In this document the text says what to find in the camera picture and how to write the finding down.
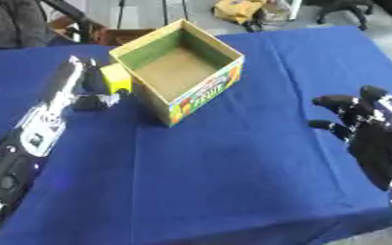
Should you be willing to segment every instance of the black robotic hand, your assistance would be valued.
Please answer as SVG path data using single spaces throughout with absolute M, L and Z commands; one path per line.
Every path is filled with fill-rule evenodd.
M 361 98 L 328 95 L 313 100 L 341 119 L 343 124 L 313 120 L 309 126 L 329 130 L 347 143 L 370 181 L 388 190 L 392 180 L 392 96 L 386 91 L 363 86 Z

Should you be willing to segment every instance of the box label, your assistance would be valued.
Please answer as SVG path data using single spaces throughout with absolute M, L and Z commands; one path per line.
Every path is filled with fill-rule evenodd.
M 227 67 L 219 70 L 211 78 L 202 82 L 196 91 L 189 91 L 180 100 L 169 106 L 170 126 L 180 122 L 184 117 L 228 89 L 241 77 L 244 59 L 235 60 Z

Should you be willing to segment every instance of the black office chair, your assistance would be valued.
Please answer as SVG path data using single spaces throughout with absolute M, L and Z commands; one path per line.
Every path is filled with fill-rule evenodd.
M 373 13 L 374 3 L 372 0 L 308 0 L 308 5 L 318 5 L 322 7 L 319 13 L 317 24 L 325 24 L 327 14 L 334 11 L 350 11 L 360 22 L 359 28 L 362 31 L 367 29 L 367 18 L 365 15 Z M 366 6 L 367 10 L 363 11 L 359 6 Z

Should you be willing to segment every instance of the table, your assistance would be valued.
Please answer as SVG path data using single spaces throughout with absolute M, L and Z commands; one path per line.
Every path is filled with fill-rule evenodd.
M 71 113 L 0 244 L 320 244 L 390 225 L 385 193 L 306 121 L 336 120 L 312 97 L 392 92 L 392 62 L 351 27 L 221 38 L 246 55 L 242 80 L 173 128 L 132 98 Z M 0 52 L 0 135 L 61 61 L 107 50 Z

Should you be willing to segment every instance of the chair leg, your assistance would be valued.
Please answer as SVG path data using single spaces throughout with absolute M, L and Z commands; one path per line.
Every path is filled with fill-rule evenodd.
M 325 6 L 324 8 L 322 8 L 321 12 L 319 13 L 319 18 L 316 21 L 316 23 L 318 25 L 325 24 L 325 17 L 327 16 L 327 14 L 334 12 L 334 11 L 338 11 L 338 9 L 336 8 L 335 5 L 329 5 L 329 6 Z
M 370 4 L 367 5 L 367 11 L 365 11 L 365 15 L 370 15 L 373 14 L 373 9 L 375 7 L 375 4 L 371 2 Z
M 348 8 L 348 11 L 353 13 L 359 19 L 359 22 L 361 23 L 359 25 L 359 29 L 362 31 L 367 30 L 367 19 L 365 18 L 362 10 L 359 9 L 357 6 L 351 6 Z

